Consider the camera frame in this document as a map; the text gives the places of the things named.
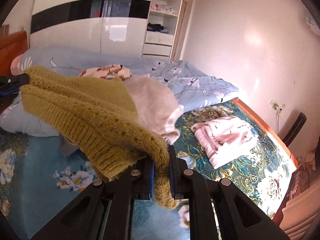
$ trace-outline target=white wardrobe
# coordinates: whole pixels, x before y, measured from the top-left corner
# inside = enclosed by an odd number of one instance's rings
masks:
[[[149,11],[152,3],[170,5],[175,15]],[[30,47],[62,45],[125,57],[168,58],[181,3],[182,0],[36,0]],[[148,21],[164,25],[169,34],[147,32]],[[160,47],[155,51],[150,50],[152,46]]]

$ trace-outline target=orange headboard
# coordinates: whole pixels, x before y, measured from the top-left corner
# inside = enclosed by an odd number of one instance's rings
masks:
[[[28,50],[26,31],[0,37],[0,76],[11,77],[11,62]]]

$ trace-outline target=power cord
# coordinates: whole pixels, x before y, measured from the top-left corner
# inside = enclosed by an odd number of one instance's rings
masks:
[[[280,108],[279,110],[279,114],[278,114],[278,122],[277,122],[277,135],[279,135],[279,117],[280,117],[280,113],[282,111],[282,108]]]

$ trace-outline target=mustard knit sweater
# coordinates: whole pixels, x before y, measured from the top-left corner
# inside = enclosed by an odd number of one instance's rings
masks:
[[[138,124],[135,105],[119,78],[66,77],[41,66],[25,73],[30,83],[20,91],[26,112],[75,143],[98,175],[110,180],[149,154],[156,168],[155,200],[161,206],[176,206],[170,193],[166,142]]]

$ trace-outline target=floral duvet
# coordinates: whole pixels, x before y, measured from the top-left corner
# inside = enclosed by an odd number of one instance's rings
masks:
[[[190,126],[220,116],[236,115],[252,126],[259,142],[241,156],[214,170]],[[181,136],[174,144],[177,157],[207,179],[228,178],[265,214],[273,217],[294,171],[287,155],[231,101],[183,114],[177,121]],[[85,156],[75,152],[64,158],[59,138],[0,134],[0,210],[21,239],[30,239],[96,177]],[[175,210],[151,201],[136,201],[132,239],[190,239],[188,202]]]

